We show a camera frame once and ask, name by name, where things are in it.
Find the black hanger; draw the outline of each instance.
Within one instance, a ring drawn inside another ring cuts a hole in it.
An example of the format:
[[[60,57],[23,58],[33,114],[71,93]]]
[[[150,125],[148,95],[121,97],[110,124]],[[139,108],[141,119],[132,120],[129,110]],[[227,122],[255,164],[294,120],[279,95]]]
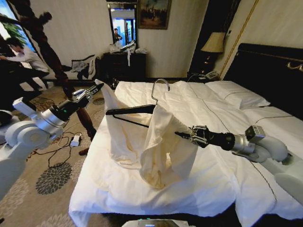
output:
[[[164,81],[167,84],[168,91],[170,89],[168,82],[164,79],[158,79],[158,80],[156,80],[156,82],[154,82],[154,84],[152,86],[151,96],[152,96],[152,99],[157,101],[156,104],[158,103],[158,99],[156,99],[153,96],[153,92],[154,92],[154,89],[155,89],[155,84],[160,80]],[[122,109],[112,109],[112,110],[108,110],[105,113],[105,115],[112,115],[114,118],[117,118],[119,120],[129,122],[129,123],[133,123],[133,124],[137,124],[137,125],[148,128],[148,125],[141,124],[141,123],[138,123],[138,122],[133,122],[133,121],[130,121],[130,120],[127,120],[127,119],[124,119],[124,118],[117,117],[116,114],[133,114],[133,113],[134,114],[136,114],[136,113],[137,114],[140,114],[140,113],[152,114],[155,106],[156,105],[141,105],[141,106],[135,106],[135,107],[122,108]]]
[[[135,107],[128,107],[122,109],[112,109],[108,110],[105,115],[114,115],[114,114],[139,114],[139,113],[149,113],[152,114],[156,105],[141,105]]]

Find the framed painting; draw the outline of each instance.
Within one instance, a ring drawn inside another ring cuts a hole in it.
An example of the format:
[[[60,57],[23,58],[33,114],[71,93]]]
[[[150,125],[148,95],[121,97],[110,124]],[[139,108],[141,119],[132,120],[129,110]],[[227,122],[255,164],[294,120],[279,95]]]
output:
[[[139,0],[139,28],[167,29],[171,0]]]

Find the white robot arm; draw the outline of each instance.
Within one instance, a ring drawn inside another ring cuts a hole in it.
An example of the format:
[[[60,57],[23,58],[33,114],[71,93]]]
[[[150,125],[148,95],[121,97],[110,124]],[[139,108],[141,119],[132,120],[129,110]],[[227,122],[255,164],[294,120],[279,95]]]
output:
[[[48,147],[63,133],[62,126],[79,108],[86,107],[104,84],[80,89],[73,93],[73,100],[53,105],[44,112],[36,112],[30,102],[19,98],[13,106],[31,118],[31,121],[17,122],[6,133],[6,144],[0,149],[0,200],[19,178],[25,168],[25,160],[36,148]]]
[[[199,125],[191,127],[191,130],[190,135],[176,134],[200,147],[217,145],[252,162],[261,163],[274,175],[276,182],[303,205],[303,160],[288,151],[282,141],[265,136],[261,126],[250,126],[245,135],[215,133]]]

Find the carved wooden post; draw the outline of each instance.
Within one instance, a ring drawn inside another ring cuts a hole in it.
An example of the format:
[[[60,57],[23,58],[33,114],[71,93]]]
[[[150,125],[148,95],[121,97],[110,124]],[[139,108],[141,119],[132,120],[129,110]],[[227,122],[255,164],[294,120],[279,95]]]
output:
[[[32,38],[38,43],[40,53],[43,56],[46,64],[55,72],[57,80],[62,84],[63,91],[68,98],[72,97],[72,92],[75,91],[74,87],[68,82],[67,75],[62,70],[61,62],[47,42],[47,37],[43,32],[43,25],[46,24],[52,15],[49,12],[45,12],[40,15],[39,18],[35,16],[29,0],[8,0],[12,3],[18,14],[21,16],[21,25],[30,32]],[[86,128],[87,134],[92,140],[96,134],[96,130],[93,127],[92,121],[84,108],[77,111],[77,115],[82,125]],[[79,152],[80,155],[87,154],[88,149]]]

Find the power adapter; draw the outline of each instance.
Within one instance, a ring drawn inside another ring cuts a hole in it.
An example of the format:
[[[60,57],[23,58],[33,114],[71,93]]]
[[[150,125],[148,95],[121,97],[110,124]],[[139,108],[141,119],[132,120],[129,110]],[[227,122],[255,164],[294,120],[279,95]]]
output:
[[[71,147],[77,147],[77,146],[79,146],[79,143],[80,143],[80,140],[81,140],[81,135],[82,135],[82,133],[80,135],[76,135],[76,136],[74,136],[72,138],[72,140],[71,140]]]

